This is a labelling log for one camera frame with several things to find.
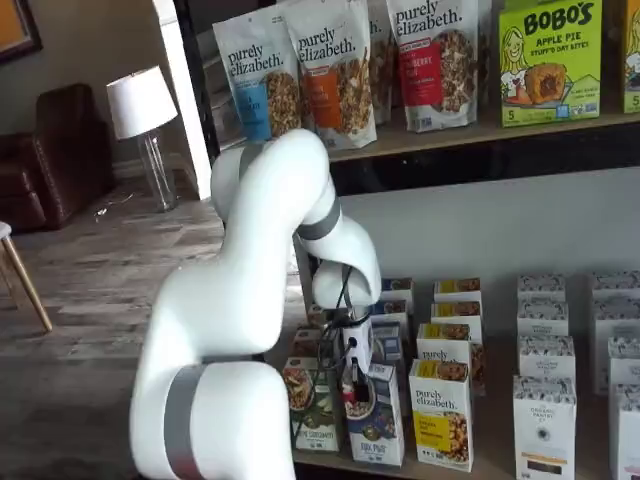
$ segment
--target red label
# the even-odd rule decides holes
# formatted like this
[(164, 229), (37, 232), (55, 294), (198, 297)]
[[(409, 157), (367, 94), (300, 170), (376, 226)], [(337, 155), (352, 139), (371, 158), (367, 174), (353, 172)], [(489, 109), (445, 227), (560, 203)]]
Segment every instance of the red label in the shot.
[(402, 45), (400, 83), (407, 107), (441, 104), (440, 45), (424, 40)]

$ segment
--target wooden chair leg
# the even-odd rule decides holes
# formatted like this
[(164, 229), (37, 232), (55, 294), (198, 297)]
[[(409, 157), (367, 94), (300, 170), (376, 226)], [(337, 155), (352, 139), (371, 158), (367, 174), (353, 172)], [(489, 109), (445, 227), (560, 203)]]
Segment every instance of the wooden chair leg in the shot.
[(5, 237), (2, 239), (2, 246), (7, 252), (9, 260), (13, 264), (13, 268), (15, 268), (16, 273), (18, 274), (20, 282), (22, 282), (22, 286), (24, 287), (29, 300), (31, 300), (31, 303), (33, 304), (33, 308), (35, 308), (38, 317), (40, 317), (40, 321), (42, 322), (44, 329), (47, 332), (50, 332), (51, 330), (53, 330), (53, 326), (51, 325), (51, 320), (49, 320), (49, 315), (47, 315), (47, 311), (42, 306), (42, 302), (40, 301), (38, 292), (36, 292), (33, 283), (31, 283), (31, 279), (29, 278), (27, 270), (22, 264), (22, 260), (20, 260), (20, 256), (18, 255), (15, 246), (13, 245), (13, 241), (10, 237)]

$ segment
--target cartoon girl illustration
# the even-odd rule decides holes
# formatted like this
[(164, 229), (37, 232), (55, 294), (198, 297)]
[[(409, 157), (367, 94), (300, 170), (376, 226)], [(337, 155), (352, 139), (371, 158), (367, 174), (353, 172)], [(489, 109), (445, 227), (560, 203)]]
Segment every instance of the cartoon girl illustration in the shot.
[(517, 27), (510, 27), (504, 34), (502, 44), (501, 92), (503, 98), (516, 101), (522, 94), (527, 96), (524, 74), (529, 65), (524, 58), (524, 36)]

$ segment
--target wall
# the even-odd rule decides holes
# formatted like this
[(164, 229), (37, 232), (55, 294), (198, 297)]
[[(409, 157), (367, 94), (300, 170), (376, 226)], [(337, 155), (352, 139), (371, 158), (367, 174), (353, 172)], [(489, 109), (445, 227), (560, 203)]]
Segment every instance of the wall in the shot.
[[(29, 3), (44, 49), (0, 66), (0, 133), (31, 130), (38, 94), (75, 82), (91, 85), (102, 118), (110, 124), (105, 85), (133, 71), (165, 64), (151, 0)], [(164, 73), (169, 81), (166, 69)], [(179, 150), (181, 128), (179, 119), (165, 128), (171, 151)], [(118, 142), (114, 155), (116, 161), (137, 158), (135, 141)]]
[(587, 328), (585, 272), (640, 268), (640, 168), (343, 197), (370, 233), (384, 276), (480, 276), (490, 334), (515, 334), (516, 277), (564, 272), (573, 334)]

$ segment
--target cable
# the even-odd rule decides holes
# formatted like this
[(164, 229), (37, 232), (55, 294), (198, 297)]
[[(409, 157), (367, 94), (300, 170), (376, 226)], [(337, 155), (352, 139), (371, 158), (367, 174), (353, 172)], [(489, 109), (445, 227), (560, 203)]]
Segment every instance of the cable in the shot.
[[(340, 303), (342, 302), (344, 293), (347, 290), (347, 285), (349, 283), (349, 277), (351, 276), (352, 270), (353, 270), (353, 267), (349, 266), (347, 269), (347, 273), (343, 276), (342, 289), (340, 290), (340, 295), (338, 295), (338, 302), (336, 303), (336, 308), (335, 308), (336, 311), (340, 308)], [(307, 399), (305, 400), (305, 407), (304, 407), (304, 410), (300, 412), (300, 415), (301, 415), (300, 422), (298, 422), (296, 431), (293, 434), (294, 447), (296, 445), (296, 442), (298, 441), (298, 435), (300, 435), (300, 430), (302, 429), (302, 420), (303, 420), (302, 417), (304, 417), (304, 414), (311, 407), (311, 405), (308, 405), (308, 403), (311, 401), (312, 394), (316, 389), (316, 383), (318, 382), (318, 377), (320, 376), (320, 372), (321, 371), (327, 372), (327, 371), (335, 370), (336, 368), (338, 368), (342, 364), (342, 362), (347, 358), (347, 354), (349, 353), (349, 351), (351, 351), (351, 345), (349, 345), (345, 350), (344, 354), (342, 354), (342, 356), (338, 360), (336, 360), (336, 362), (333, 365), (324, 367), (324, 362), (322, 358), (324, 341), (327, 339), (327, 334), (330, 333), (332, 330), (338, 330), (340, 328), (340, 325), (341, 325), (340, 317), (336, 316), (335, 318), (332, 318), (331, 323), (327, 325), (327, 328), (325, 328), (324, 332), (322, 332), (322, 335), (320, 336), (320, 341), (318, 342), (318, 352), (316, 353), (318, 368), (316, 369), (315, 373), (313, 374), (313, 378), (311, 379), (311, 388), (309, 389), (309, 394), (307, 396)]]

